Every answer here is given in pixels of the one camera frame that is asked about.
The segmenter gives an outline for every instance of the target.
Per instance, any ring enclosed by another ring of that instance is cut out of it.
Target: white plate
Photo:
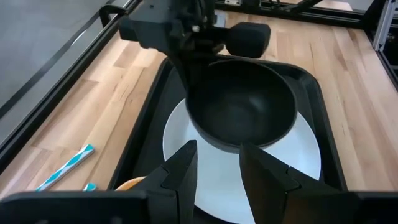
[[[174,108],[164,129],[164,159],[170,158],[192,139],[197,140],[198,146],[195,205],[227,222],[254,223],[242,183],[239,155],[219,150],[201,138],[190,121],[185,100],[182,100]],[[319,179],[321,158],[318,143],[301,114],[286,136],[264,150],[304,174]]]

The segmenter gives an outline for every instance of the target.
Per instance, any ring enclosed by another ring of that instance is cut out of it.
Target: blue toothbrush
[[[95,190],[95,189],[97,189],[97,186],[96,186],[95,184],[93,184],[93,183],[88,183],[88,184],[86,185],[86,187],[83,189],[83,191],[93,191],[93,190]]]
[[[80,151],[73,156],[65,165],[63,165],[59,170],[57,170],[53,175],[51,175],[42,185],[36,188],[36,191],[45,190],[51,187],[54,183],[60,180],[65,174],[71,171],[84,159],[94,152],[94,147],[91,144],[80,149]]]

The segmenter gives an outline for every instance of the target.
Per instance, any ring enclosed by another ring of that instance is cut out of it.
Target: wooden table
[[[351,10],[347,3],[322,4]],[[365,33],[228,13],[227,26],[239,21],[270,25],[263,59],[317,78],[348,188],[398,190],[398,93]],[[51,190],[81,190],[88,182],[106,189],[164,58],[116,34],[0,175],[0,197],[35,189],[88,143],[96,152]]]

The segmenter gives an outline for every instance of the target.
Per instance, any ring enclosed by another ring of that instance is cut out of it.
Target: black plastic
[[[121,19],[120,37],[139,41],[141,47],[156,49],[169,57],[193,50],[193,41],[198,38],[193,38],[194,33],[218,29],[213,27],[214,5],[214,0],[145,0]]]
[[[197,173],[197,142],[189,141],[131,190],[149,195],[151,223],[191,223]]]
[[[123,14],[127,14],[127,9],[119,6],[114,6],[112,4],[106,4],[99,10],[99,18],[101,19],[101,23],[103,27],[111,22],[111,14],[117,14],[122,16]]]
[[[252,144],[241,146],[239,165],[256,223],[396,223],[395,192],[336,190]]]
[[[325,103],[316,79],[305,70],[293,65],[264,61],[261,63],[281,74],[293,89],[298,111],[312,128],[320,147],[321,181],[336,189],[346,190]],[[162,141],[165,124],[176,105],[185,98],[185,89],[180,76],[175,70],[170,71],[171,68],[169,60],[165,59],[126,144],[118,169],[109,185],[110,189],[115,189],[131,178],[145,176],[163,163]],[[194,223],[226,222],[195,207]]]
[[[265,147],[292,129],[295,97],[278,73],[247,60],[219,60],[205,69],[186,104],[193,125],[210,144],[239,153],[244,142]]]
[[[290,12],[298,13],[305,11],[306,9],[313,7],[314,5],[320,3],[322,0],[302,0],[299,3],[297,3],[296,6],[292,8],[282,8],[283,9],[289,9]]]
[[[259,58],[268,47],[271,29],[267,24],[240,22],[232,26],[225,40],[231,55]]]
[[[24,192],[1,200],[0,223],[148,223],[146,205],[143,191]]]
[[[258,7],[261,3],[261,0],[242,0],[243,6],[249,7]]]

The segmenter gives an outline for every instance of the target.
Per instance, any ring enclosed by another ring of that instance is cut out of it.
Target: black bowl
[[[244,142],[265,147],[278,141],[297,117],[286,81],[272,69],[245,60],[210,64],[189,88],[186,105],[199,134],[233,153]]]

